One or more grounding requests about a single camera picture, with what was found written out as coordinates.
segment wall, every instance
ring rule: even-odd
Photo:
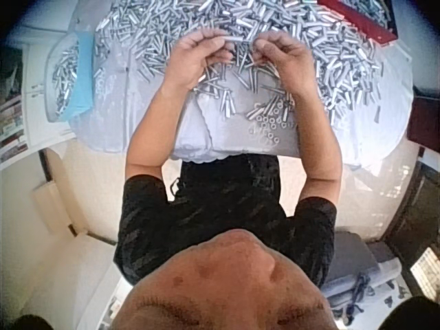
[[[50,234],[30,193],[45,183],[38,153],[0,172],[1,286],[0,303],[6,320],[16,318],[41,279],[45,265],[73,239],[66,228]]]
[[[440,95],[439,35],[411,0],[393,0],[399,38],[411,49],[414,86],[423,94]]]

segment floor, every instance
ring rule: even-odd
[[[406,191],[418,150],[418,145],[403,138],[380,162],[355,170],[345,166],[336,227],[358,233],[366,240],[380,238]],[[97,153],[72,140],[49,150],[47,157],[74,225],[115,241],[122,205],[124,156]],[[280,157],[280,167],[280,203],[287,215],[292,215],[305,172],[296,158]],[[179,169],[180,162],[176,161],[164,166],[169,199],[173,198],[169,186]]]

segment person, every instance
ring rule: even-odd
[[[200,30],[177,42],[131,138],[114,260],[135,286],[113,329],[337,329],[318,288],[333,256],[342,161],[302,43],[264,32],[252,53],[256,65],[275,64],[294,98],[307,174],[295,215],[279,204],[272,155],[183,162],[167,201],[162,166],[182,108],[207,65],[232,60],[225,34]]]

